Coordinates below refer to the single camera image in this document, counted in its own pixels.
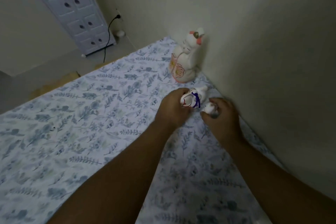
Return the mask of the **small white figurine blue marking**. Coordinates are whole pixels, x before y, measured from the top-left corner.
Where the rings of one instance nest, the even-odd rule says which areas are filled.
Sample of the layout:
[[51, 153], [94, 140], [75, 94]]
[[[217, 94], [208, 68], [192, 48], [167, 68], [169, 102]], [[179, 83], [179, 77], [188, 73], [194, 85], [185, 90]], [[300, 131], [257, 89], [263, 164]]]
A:
[[212, 117], [217, 117], [219, 115], [218, 107], [215, 103], [208, 100], [208, 91], [208, 86], [190, 88], [182, 95], [180, 104], [183, 107], [202, 109], [202, 112], [205, 112]]

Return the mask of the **floral bed sheet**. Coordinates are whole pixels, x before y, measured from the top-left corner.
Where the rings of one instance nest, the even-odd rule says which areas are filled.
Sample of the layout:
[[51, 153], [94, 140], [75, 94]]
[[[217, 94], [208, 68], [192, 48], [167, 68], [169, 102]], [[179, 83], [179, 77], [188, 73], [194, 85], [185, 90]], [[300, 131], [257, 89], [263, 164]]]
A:
[[[177, 84], [165, 37], [0, 115], [0, 224], [45, 224], [131, 144]], [[195, 111], [168, 140], [136, 223], [271, 224]]]

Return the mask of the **person's left forearm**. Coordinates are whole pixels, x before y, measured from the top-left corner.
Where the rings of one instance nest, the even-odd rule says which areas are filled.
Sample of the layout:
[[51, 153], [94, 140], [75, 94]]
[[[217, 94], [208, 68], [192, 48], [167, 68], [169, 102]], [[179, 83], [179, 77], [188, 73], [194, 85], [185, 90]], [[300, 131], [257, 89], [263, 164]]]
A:
[[155, 119], [87, 179], [47, 224], [135, 224], [164, 146], [179, 125]]

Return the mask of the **person's right hand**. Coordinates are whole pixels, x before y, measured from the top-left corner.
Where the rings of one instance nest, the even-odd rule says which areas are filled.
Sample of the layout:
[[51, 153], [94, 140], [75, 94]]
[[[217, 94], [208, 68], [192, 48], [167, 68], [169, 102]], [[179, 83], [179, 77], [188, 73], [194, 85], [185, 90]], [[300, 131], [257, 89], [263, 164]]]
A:
[[209, 98], [218, 107], [219, 127], [210, 129], [218, 142], [226, 149], [244, 142], [239, 122], [239, 113], [234, 104], [224, 98]]

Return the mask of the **white cabinet with round holes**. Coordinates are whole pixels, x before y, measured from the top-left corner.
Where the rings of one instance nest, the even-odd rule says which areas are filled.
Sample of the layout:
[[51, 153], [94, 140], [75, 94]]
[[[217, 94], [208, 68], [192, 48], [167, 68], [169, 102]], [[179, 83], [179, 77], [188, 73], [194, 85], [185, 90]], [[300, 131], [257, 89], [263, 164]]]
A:
[[42, 0], [82, 56], [116, 44], [96, 0]]

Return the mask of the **person's left hand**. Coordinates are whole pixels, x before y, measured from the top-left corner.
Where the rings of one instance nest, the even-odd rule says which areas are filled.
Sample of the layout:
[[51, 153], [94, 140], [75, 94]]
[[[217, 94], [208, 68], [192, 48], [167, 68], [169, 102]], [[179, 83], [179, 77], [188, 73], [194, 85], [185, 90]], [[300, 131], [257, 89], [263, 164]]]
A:
[[171, 91], [162, 99], [154, 118], [154, 123], [164, 128], [176, 130], [187, 121], [190, 115], [191, 112], [174, 112], [173, 91]]

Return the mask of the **large white cat figurine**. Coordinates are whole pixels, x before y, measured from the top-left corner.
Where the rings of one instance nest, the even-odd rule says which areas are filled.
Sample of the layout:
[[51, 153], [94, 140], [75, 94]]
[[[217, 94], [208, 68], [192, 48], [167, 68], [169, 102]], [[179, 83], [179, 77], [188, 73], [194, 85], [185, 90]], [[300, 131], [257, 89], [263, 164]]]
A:
[[190, 31], [182, 44], [176, 45], [171, 53], [168, 70], [178, 83], [193, 81], [196, 76], [197, 50], [205, 32], [202, 27]]

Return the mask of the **person's right forearm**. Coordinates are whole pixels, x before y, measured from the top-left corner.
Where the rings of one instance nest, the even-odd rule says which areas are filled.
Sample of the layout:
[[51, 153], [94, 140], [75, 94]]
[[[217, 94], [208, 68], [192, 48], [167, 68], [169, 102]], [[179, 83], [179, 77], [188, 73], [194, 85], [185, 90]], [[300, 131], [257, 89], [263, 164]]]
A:
[[336, 224], [336, 201], [284, 171], [242, 137], [222, 145], [273, 224]]

